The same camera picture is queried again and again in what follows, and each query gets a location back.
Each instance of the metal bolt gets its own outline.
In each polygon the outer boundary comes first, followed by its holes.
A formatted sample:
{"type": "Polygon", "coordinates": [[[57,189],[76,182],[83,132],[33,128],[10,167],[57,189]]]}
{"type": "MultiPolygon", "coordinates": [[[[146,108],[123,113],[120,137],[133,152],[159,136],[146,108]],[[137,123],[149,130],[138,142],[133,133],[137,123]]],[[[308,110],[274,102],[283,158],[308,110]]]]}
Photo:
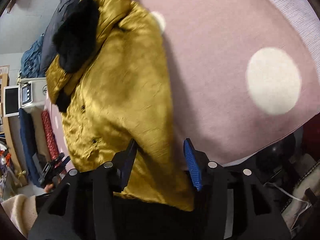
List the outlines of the metal bolt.
{"type": "Polygon", "coordinates": [[[208,166],[209,166],[210,168],[216,168],[216,167],[218,166],[218,164],[215,163],[215,162],[209,162],[209,163],[208,163],[208,166]]]}
{"type": "Polygon", "coordinates": [[[69,171],[70,176],[77,175],[78,171],[76,169],[72,169],[69,171]]]}
{"type": "Polygon", "coordinates": [[[113,166],[113,163],[112,162],[105,162],[104,164],[103,164],[103,167],[105,167],[105,168],[111,168],[113,166]]]}
{"type": "Polygon", "coordinates": [[[244,169],[243,170],[244,175],[250,176],[252,172],[249,169],[244,169]]]}

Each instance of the gold satin jacket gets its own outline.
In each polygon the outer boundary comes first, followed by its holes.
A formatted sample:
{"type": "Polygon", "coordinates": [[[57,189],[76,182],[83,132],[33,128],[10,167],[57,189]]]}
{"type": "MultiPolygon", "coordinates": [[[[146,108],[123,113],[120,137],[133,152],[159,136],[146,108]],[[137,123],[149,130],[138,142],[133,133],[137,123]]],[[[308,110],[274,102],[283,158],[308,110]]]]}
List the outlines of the gold satin jacket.
{"type": "Polygon", "coordinates": [[[137,153],[119,195],[191,211],[190,181],[171,155],[171,91],[159,27],[134,1],[95,1],[94,56],[74,74],[65,73],[57,56],[46,73],[52,103],[62,89],[71,95],[62,114],[71,160],[79,171],[93,170],[134,138],[144,153],[137,153]]]}

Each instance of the floor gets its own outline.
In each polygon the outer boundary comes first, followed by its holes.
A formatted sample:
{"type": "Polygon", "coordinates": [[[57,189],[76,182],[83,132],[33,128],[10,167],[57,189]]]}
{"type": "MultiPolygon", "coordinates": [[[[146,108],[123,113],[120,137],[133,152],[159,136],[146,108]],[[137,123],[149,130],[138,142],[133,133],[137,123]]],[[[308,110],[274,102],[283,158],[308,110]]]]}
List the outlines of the floor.
{"type": "Polygon", "coordinates": [[[17,0],[10,14],[0,17],[0,54],[30,49],[45,32],[59,0],[17,0]]]}
{"type": "Polygon", "coordinates": [[[23,195],[26,195],[27,197],[31,197],[33,195],[39,196],[44,193],[45,191],[43,188],[39,188],[33,185],[31,182],[29,183],[29,185],[18,188],[18,194],[23,194],[23,195]]]}

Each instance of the white polka dot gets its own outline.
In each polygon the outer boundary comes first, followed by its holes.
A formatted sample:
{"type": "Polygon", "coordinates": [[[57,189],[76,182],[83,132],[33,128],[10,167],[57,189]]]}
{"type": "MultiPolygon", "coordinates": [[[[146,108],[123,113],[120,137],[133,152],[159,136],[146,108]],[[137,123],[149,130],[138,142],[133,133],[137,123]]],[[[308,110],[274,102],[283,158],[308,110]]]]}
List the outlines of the white polka dot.
{"type": "Polygon", "coordinates": [[[56,123],[56,128],[59,129],[59,122],[58,122],[58,117],[54,117],[54,122],[56,123]]]}
{"type": "Polygon", "coordinates": [[[251,99],[267,114],[284,114],[298,101],[301,77],[293,59],[283,50],[263,48],[250,59],[246,71],[251,99]]]}
{"type": "Polygon", "coordinates": [[[163,33],[164,30],[165,30],[165,26],[166,26],[166,22],[165,22],[164,16],[159,12],[151,12],[151,14],[156,19],[156,21],[157,21],[157,23],[159,25],[161,33],[163,33]]]}

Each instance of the blue fabric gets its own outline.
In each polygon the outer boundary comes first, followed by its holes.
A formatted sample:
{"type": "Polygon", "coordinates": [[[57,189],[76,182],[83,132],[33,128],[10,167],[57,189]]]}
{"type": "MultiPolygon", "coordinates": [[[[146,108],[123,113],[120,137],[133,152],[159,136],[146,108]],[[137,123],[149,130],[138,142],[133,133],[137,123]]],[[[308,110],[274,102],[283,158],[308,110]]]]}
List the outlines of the blue fabric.
{"type": "Polygon", "coordinates": [[[36,78],[45,77],[44,73],[40,73],[41,51],[44,35],[32,44],[21,58],[21,77],[36,78]]]}
{"type": "Polygon", "coordinates": [[[21,141],[23,145],[23,152],[26,158],[26,164],[29,171],[28,179],[34,185],[40,187],[40,184],[38,181],[40,178],[40,175],[32,159],[32,156],[38,152],[33,120],[32,120],[31,114],[28,114],[22,108],[19,109],[19,119],[20,119],[20,136],[21,136],[21,141]]]}

